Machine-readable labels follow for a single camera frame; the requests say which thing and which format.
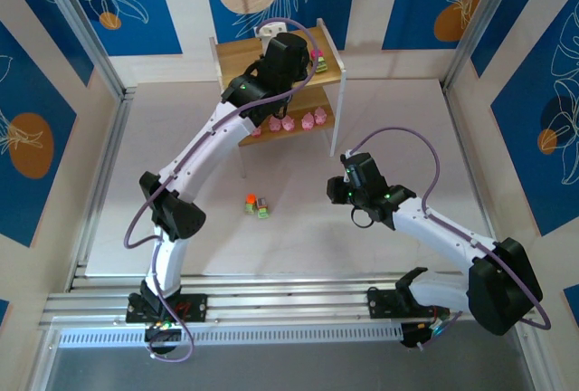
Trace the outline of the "wooden two-tier shelf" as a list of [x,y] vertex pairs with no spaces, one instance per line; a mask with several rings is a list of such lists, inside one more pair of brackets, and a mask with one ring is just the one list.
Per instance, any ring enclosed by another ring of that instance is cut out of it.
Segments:
[[[309,31],[314,36],[319,50],[322,51],[327,70],[316,74],[290,102],[288,114],[295,119],[295,128],[292,131],[282,129],[272,132],[267,125],[263,125],[261,135],[257,138],[252,136],[245,138],[239,144],[241,148],[321,131],[326,138],[329,155],[333,157],[336,154],[346,87],[346,66],[323,19],[319,18],[316,25],[311,27]],[[234,77],[242,74],[247,66],[257,60],[259,54],[262,53],[261,42],[256,38],[228,43],[218,43],[214,38],[211,38],[210,44],[221,90],[224,90]],[[327,113],[325,123],[316,124],[312,129],[305,130],[301,125],[303,116],[307,113],[314,113],[317,108],[321,108]]]

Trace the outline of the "aluminium side rail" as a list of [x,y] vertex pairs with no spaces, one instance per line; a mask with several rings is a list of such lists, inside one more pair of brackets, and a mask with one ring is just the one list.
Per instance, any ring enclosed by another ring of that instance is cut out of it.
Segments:
[[128,87],[126,89],[113,117],[106,145],[104,146],[100,163],[96,170],[95,181],[90,192],[88,207],[82,219],[81,229],[79,230],[73,245],[71,265],[67,281],[65,282],[66,291],[70,290],[78,267],[88,262],[90,248],[99,225],[100,214],[108,193],[109,182],[119,153],[120,143],[126,128],[128,115],[132,101],[135,98],[136,90],[136,86]]
[[488,232],[489,237],[498,239],[500,235],[497,234],[497,230],[493,224],[493,217],[491,216],[488,207],[489,189],[485,183],[481,165],[477,158],[476,149],[474,148],[474,142],[465,122],[464,115],[461,113],[459,103],[456,101],[451,91],[444,87],[441,88],[441,91],[469,175],[470,185],[486,226],[486,231]]

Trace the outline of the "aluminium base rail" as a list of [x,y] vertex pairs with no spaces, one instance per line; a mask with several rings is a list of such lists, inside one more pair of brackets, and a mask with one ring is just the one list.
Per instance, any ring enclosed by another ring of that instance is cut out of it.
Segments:
[[[288,317],[367,317],[368,288],[392,289],[400,273],[350,277],[202,276],[186,275],[182,293],[208,296],[208,321],[279,319]],[[64,293],[48,296],[41,323],[124,319],[128,295],[138,291],[139,277],[88,277],[73,279]]]

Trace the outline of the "aluminium frame post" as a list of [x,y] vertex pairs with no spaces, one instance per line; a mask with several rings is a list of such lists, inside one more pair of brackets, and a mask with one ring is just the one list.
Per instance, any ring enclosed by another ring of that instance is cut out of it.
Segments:
[[79,0],[54,1],[111,94],[120,102],[133,100],[136,87],[127,87],[120,79]]
[[472,65],[477,77],[482,76],[528,1],[480,0],[441,81],[444,92],[456,84],[467,64]]

